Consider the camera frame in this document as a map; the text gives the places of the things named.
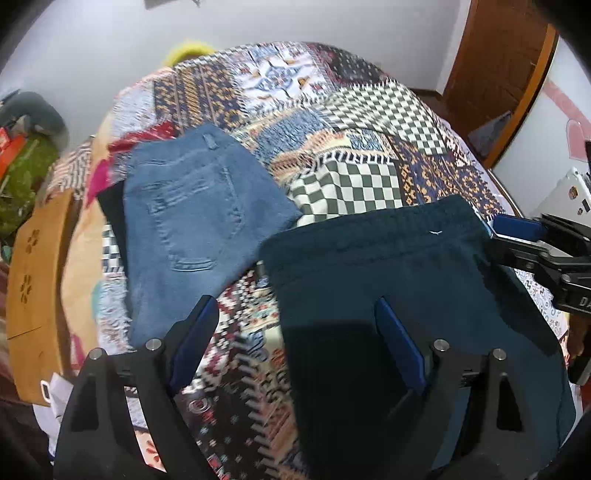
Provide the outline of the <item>dark teal pants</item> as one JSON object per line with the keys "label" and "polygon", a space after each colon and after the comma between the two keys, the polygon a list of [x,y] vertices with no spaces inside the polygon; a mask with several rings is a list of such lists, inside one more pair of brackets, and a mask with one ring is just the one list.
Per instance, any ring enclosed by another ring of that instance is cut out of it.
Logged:
{"label": "dark teal pants", "polygon": [[506,353],[524,427],[543,463],[575,423],[559,341],[496,235],[536,242],[535,221],[484,220],[463,197],[341,216],[263,243],[280,311],[301,454],[312,479],[375,479],[399,454],[411,405],[431,384],[434,345]]}

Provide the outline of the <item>white laptop with stickers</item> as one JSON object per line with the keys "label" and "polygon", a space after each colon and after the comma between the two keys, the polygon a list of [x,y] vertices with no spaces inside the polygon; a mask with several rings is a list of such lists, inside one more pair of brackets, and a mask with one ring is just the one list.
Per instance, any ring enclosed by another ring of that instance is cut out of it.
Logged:
{"label": "white laptop with stickers", "polygon": [[531,216],[551,214],[589,226],[590,208],[590,175],[571,168]]}

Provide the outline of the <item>folded blue jeans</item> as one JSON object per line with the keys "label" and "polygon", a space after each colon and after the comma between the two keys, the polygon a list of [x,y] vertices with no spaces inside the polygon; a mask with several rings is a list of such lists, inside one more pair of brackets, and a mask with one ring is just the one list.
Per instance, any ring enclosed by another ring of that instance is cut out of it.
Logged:
{"label": "folded blue jeans", "polygon": [[136,145],[123,189],[129,342],[161,338],[218,297],[301,211],[235,138],[205,123]]}

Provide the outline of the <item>brown cardboard box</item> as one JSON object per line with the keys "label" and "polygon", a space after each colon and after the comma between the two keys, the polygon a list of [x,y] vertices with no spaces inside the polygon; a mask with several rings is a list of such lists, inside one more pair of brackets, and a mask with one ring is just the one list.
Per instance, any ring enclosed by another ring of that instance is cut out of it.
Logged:
{"label": "brown cardboard box", "polygon": [[71,373],[61,280],[79,202],[68,189],[34,209],[18,230],[6,297],[12,376],[21,400],[48,406],[54,374]]}

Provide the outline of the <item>brown wooden door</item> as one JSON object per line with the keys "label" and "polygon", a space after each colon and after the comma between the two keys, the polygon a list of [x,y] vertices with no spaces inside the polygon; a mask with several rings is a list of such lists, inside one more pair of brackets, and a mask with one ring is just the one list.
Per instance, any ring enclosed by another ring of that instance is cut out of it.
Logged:
{"label": "brown wooden door", "polygon": [[468,134],[511,113],[488,154],[487,169],[500,160],[525,120],[558,40],[556,29],[534,1],[473,1],[443,99],[454,130]]}

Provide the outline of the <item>green patterned bag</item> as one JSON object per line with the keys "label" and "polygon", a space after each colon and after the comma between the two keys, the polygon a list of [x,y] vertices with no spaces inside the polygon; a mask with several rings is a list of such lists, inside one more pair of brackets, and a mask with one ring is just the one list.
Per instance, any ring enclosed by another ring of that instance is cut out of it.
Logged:
{"label": "green patterned bag", "polygon": [[27,220],[50,166],[58,159],[58,150],[47,136],[31,133],[25,137],[24,147],[1,177],[2,238]]}

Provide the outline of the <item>orange red box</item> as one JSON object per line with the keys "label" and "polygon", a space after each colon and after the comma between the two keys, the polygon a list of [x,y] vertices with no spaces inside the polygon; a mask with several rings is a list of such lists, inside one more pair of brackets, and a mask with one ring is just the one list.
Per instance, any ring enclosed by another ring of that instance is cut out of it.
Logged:
{"label": "orange red box", "polygon": [[11,137],[6,128],[0,128],[0,177],[4,176],[25,143],[26,137],[24,135],[19,134]]}

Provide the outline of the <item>grey plush toy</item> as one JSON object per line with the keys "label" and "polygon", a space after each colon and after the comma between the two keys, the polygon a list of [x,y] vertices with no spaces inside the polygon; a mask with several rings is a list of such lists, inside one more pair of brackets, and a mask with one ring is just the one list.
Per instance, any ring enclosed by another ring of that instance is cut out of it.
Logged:
{"label": "grey plush toy", "polygon": [[1,126],[12,129],[19,122],[25,132],[39,132],[64,139],[69,130],[58,111],[41,95],[15,90],[1,99]]}

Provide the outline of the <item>yellow fuzzy object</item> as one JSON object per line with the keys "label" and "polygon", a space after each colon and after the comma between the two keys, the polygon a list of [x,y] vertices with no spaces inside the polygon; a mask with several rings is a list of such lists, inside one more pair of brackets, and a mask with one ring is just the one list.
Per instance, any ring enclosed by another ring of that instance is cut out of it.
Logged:
{"label": "yellow fuzzy object", "polygon": [[174,65],[186,60],[211,55],[215,49],[204,42],[187,40],[174,46],[166,55],[163,65],[173,67]]}

